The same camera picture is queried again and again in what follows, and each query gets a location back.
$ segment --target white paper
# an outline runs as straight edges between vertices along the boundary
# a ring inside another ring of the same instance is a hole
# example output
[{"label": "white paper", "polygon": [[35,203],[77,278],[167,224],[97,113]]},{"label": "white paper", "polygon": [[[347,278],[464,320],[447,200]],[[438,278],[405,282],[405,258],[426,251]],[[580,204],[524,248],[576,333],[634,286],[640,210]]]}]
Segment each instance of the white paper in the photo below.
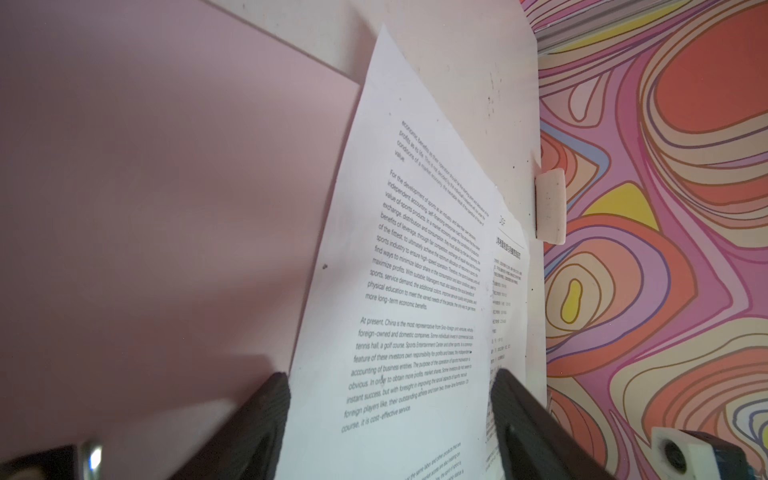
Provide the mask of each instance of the white paper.
[{"label": "white paper", "polygon": [[296,344],[278,479],[484,475],[502,216],[383,28]]},{"label": "white paper", "polygon": [[[520,223],[500,208],[496,231],[493,272],[493,307],[491,330],[491,375],[505,368],[525,384],[525,337],[528,318],[528,243]],[[485,423],[485,480],[504,478],[498,456],[498,440],[490,398]]]}]

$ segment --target colorful swirl pattern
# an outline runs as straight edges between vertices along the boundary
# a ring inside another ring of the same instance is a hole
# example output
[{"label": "colorful swirl pattern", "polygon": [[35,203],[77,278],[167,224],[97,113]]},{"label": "colorful swirl pattern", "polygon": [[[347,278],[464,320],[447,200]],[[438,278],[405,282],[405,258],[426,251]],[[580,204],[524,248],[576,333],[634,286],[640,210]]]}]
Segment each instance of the colorful swirl pattern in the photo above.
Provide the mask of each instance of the colorful swirl pattern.
[{"label": "colorful swirl pattern", "polygon": [[[592,0],[523,0],[534,30]],[[654,426],[768,478],[768,1],[679,0],[540,57],[552,413],[617,478]]]}]

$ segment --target pink surface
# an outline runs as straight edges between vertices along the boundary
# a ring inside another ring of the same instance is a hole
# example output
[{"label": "pink surface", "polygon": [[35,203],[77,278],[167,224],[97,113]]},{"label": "pink surface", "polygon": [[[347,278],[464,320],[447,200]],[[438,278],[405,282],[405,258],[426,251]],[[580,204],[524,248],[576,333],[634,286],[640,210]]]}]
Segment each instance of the pink surface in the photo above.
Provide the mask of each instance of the pink surface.
[{"label": "pink surface", "polygon": [[0,3],[0,460],[164,478],[287,371],[359,86],[204,3]]}]

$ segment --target yellow shape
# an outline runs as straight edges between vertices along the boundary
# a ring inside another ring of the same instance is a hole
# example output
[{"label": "yellow shape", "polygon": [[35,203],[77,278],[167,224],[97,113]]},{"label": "yellow shape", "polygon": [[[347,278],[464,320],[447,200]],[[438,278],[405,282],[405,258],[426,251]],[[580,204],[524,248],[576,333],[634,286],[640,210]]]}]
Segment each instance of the yellow shape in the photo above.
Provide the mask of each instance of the yellow shape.
[{"label": "yellow shape", "polygon": [[617,37],[623,33],[627,33],[628,31],[642,28],[645,25],[648,25],[649,23],[658,20],[659,18],[669,15],[670,13],[674,12],[678,8],[687,4],[689,1],[690,0],[681,0],[680,2],[675,2],[673,4],[667,5],[666,7],[659,8],[658,10],[654,10],[652,12],[648,12],[645,15],[641,15],[636,18],[633,18],[628,22],[606,28],[605,30],[598,30],[593,35],[589,35],[586,38],[582,38],[581,40],[565,45],[562,48],[558,48],[557,50],[554,50],[552,53],[562,53],[564,51],[571,51],[577,48],[586,47],[587,45],[592,45],[592,44],[598,43],[599,41]]},{"label": "yellow shape", "polygon": [[584,212],[584,215],[595,214],[619,215],[659,230],[659,224],[656,223],[656,217],[650,209],[648,200],[637,185],[631,182],[609,190]]},{"label": "yellow shape", "polygon": [[563,307],[560,309],[560,316],[566,323],[573,323],[578,318],[578,311],[581,308],[581,282],[573,279],[568,284],[568,295],[565,296]]}]

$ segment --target pink wall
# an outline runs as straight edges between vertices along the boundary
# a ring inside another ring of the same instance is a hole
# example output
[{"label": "pink wall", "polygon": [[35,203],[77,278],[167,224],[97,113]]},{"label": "pink wall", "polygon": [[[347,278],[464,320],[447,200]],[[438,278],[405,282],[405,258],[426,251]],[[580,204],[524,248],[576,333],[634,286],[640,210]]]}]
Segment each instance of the pink wall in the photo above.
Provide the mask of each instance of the pink wall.
[{"label": "pink wall", "polygon": [[359,86],[198,2],[0,2],[0,459],[164,478],[287,371]]}]

